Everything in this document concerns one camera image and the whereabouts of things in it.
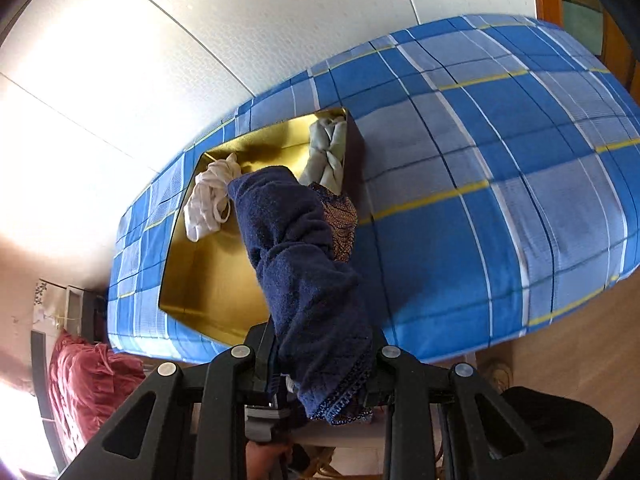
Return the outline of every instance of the human hand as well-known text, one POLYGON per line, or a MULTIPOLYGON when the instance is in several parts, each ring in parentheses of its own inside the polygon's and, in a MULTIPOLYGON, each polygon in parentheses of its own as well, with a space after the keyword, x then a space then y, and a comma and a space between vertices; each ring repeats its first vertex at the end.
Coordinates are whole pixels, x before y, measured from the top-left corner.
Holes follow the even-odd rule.
POLYGON ((270 471, 278 463, 284 453, 290 460, 293 444, 256 444, 247 442, 244 449, 246 456, 246 480, 266 480, 270 471))

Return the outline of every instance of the wooden floor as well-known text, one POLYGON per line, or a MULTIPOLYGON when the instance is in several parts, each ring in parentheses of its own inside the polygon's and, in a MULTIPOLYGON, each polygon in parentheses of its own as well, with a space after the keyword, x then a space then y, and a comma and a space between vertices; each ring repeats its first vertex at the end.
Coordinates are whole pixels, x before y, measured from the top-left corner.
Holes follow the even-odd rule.
POLYGON ((578 312, 477 358, 500 358, 515 385, 580 400, 608 417, 614 442, 604 478, 640 424, 640 271, 578 312))

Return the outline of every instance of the metal screw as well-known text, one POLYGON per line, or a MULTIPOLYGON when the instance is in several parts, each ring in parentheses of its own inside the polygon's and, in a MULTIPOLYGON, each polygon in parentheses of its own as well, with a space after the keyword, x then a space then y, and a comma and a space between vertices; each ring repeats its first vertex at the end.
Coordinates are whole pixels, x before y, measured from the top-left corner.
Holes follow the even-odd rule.
POLYGON ((474 368, 466 363, 458 363, 454 370, 460 377, 471 377, 474 374, 474 368))
POLYGON ((175 374, 176 370, 177 368, 173 363, 162 363, 158 367, 158 373, 164 377, 168 377, 170 375, 175 374))
POLYGON ((238 359, 247 357, 250 353, 251 349, 247 345, 238 345, 231 349, 231 355, 238 359))
POLYGON ((382 355, 388 359, 400 357, 400 349, 397 346, 387 345, 382 349, 382 355))

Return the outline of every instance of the bed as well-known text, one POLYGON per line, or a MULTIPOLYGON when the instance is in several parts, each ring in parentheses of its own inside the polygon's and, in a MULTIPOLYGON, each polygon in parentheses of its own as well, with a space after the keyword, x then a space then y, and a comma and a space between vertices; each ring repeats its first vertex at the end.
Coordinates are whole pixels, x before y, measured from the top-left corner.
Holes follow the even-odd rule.
POLYGON ((206 362, 225 348, 158 309, 194 165, 232 137, 336 106, 366 144, 352 263, 372 322, 417 358, 539 330, 640 262, 638 106, 559 27, 458 16, 327 59, 185 146, 120 222, 115 349, 206 362))

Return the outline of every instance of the yellow stripe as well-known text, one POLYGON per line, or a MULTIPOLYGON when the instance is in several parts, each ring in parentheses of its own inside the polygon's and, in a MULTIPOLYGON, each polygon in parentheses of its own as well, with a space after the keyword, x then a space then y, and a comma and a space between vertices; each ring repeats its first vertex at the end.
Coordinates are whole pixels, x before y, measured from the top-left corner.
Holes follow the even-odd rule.
POLYGON ((596 148, 597 153, 612 152, 613 150, 619 150, 620 148, 626 148, 628 146, 635 146, 640 144, 640 139, 623 140, 622 142, 612 142, 611 144, 605 144, 604 146, 598 146, 596 148))
POLYGON ((591 294, 587 294, 584 298, 580 298, 580 300, 578 300, 578 301, 574 301, 573 303, 569 303, 567 306, 564 306, 564 307, 562 307, 562 308, 560 308, 558 310, 554 310, 553 312, 549 312, 548 314, 545 314, 544 316, 535 317, 534 319, 529 321, 529 326, 536 326, 536 325, 539 325, 540 323, 544 323, 545 321, 549 321, 550 319, 553 319, 553 318, 555 318, 557 316, 561 316, 562 314, 566 314, 570 310, 573 310, 574 308, 577 308, 577 307, 581 306, 583 303, 586 303, 587 301, 592 300, 593 298, 595 298, 601 292, 602 292, 602 289, 599 288, 598 290, 592 292, 591 294))
POLYGON ((491 27, 535 27, 532 23, 520 23, 520 22, 503 22, 503 23, 487 23, 486 25, 480 25, 480 27, 476 27, 478 30, 485 30, 486 28, 491 27))
POLYGON ((187 146, 183 151, 184 152, 188 152, 191 148, 194 148, 195 146, 197 146, 198 144, 200 144, 201 142, 203 142, 204 140, 209 139, 210 136, 212 136, 214 133, 216 133, 217 131, 220 130, 220 128, 224 128, 225 126, 227 126, 229 123, 231 123, 232 121, 235 121, 236 117, 233 116, 230 119, 226 120, 224 123, 219 124, 218 126, 216 126, 213 130, 211 130, 207 135, 200 137, 198 140, 196 140, 193 144, 190 144, 189 146, 187 146))
POLYGON ((162 222, 164 222, 167 218, 169 218, 169 216, 171 216, 172 214, 174 214, 176 211, 178 211, 177 209, 174 209, 173 211, 168 212, 165 216, 162 217, 161 220, 158 220, 157 222, 146 226, 143 231, 149 231, 149 229, 151 229, 152 227, 156 227, 157 225, 160 225, 162 222))
POLYGON ((462 186, 459 187, 457 189, 451 189, 448 191, 442 191, 440 193, 434 193, 430 196, 427 196, 425 198, 421 198, 419 200, 414 200, 413 202, 407 202, 401 205, 395 205, 393 207, 390 207, 389 209, 385 209, 384 211, 381 211, 379 213, 376 213, 375 215, 373 215, 373 219, 374 220, 380 220, 381 218, 384 218, 385 216, 390 216, 402 211, 409 211, 411 209, 416 209, 418 207, 422 207, 424 205, 429 205, 429 204, 433 204, 435 202, 442 202, 443 200, 446 200, 448 198, 454 198, 457 196, 462 196, 464 194, 467 193, 471 193, 473 191, 477 191, 479 189, 484 189, 486 187, 489 187, 489 181, 487 180, 481 180, 480 182, 473 182, 471 184, 467 184, 466 186, 462 186))
POLYGON ((438 87, 438 90, 445 91, 452 88, 462 88, 463 86, 476 85, 478 83, 487 83, 489 81, 498 81, 500 79, 507 79, 509 77, 517 77, 519 75, 528 74, 528 70, 518 70, 517 72, 505 72, 503 74, 489 75, 487 77, 481 77, 479 79, 470 79, 469 81, 463 81, 462 83, 456 83, 454 85, 446 85, 438 87))
POLYGON ((327 72, 329 72, 329 70, 333 70, 334 68, 338 68, 339 66, 342 66, 342 65, 344 65, 344 64, 346 64, 348 62, 354 61, 356 59, 360 59, 361 57, 367 57, 367 56, 371 56, 372 54, 377 54, 379 52, 382 52, 383 50, 390 50, 390 49, 395 48, 395 47, 396 47, 395 45, 387 45, 387 46, 382 46, 380 48, 374 48, 372 52, 363 52, 362 54, 358 54, 355 57, 350 57, 349 59, 345 59, 344 61, 341 61, 337 65, 332 65, 330 67, 330 69, 327 69, 324 72, 320 72, 318 74, 314 74, 314 76, 326 74, 327 72))

